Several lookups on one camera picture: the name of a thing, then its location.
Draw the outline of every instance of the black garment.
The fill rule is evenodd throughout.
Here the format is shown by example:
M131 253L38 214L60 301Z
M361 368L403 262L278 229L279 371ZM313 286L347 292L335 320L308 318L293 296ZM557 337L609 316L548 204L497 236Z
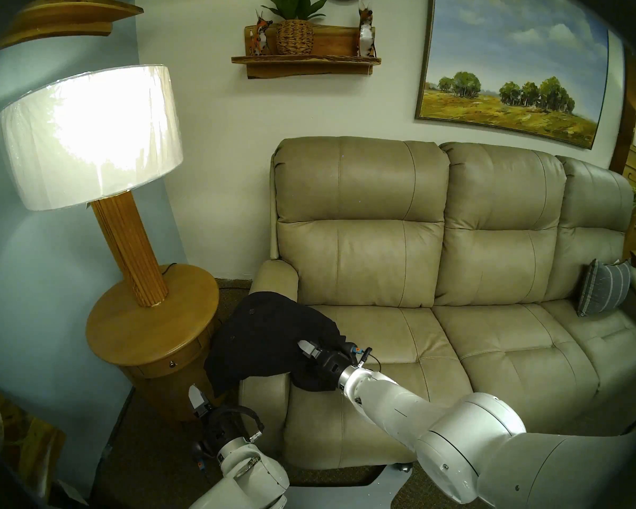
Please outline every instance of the black garment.
M319 311L276 292L245 297L213 336L205 371L216 396L249 376L291 372L292 382L304 390L334 390L316 372L297 345L305 339L323 349L348 352L346 337L334 321Z

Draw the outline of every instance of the gray pillow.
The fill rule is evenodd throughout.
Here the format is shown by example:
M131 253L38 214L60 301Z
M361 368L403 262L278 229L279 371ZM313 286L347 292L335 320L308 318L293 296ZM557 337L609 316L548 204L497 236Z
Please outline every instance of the gray pillow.
M577 315L584 317L617 308L627 298L630 283L630 261L604 264L595 258L587 268Z

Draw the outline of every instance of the lamp shade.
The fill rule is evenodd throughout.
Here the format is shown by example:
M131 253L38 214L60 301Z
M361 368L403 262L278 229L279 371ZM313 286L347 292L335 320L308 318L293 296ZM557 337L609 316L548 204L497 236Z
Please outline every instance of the lamp shade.
M183 160L163 65L85 73L29 92L0 112L0 132L30 210L117 195Z

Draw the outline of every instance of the wooden shelf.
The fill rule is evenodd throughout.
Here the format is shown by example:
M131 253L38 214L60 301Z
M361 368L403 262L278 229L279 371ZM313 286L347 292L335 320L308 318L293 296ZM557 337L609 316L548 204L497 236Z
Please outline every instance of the wooden shelf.
M0 40L0 49L55 36L108 36L112 22L141 14L141 7L115 0L37 0L26 5Z
M313 53L298 56L278 54L277 28L278 26L273 24L266 30L268 55L231 58L231 62L247 66L248 78L325 74L370 75L372 67L382 63L381 58L355 55L356 43L359 40L359 30L356 27L314 25ZM250 32L253 29L254 25L248 25L243 29L245 47L249 47Z
M278 78L296 75L370 75L372 66L382 63L381 58L367 56L233 56L233 63L248 66L248 78Z

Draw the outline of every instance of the round side table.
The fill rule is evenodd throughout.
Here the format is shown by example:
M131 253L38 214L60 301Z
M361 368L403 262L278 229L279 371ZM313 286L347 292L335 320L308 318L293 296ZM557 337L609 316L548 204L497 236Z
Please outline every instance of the round side table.
M138 306L125 281L102 295L87 319L87 343L94 354L120 367L163 418L178 427L178 422L195 419L188 400L193 383L213 398L203 363L219 287L197 266L162 266L165 270L169 293L156 306Z

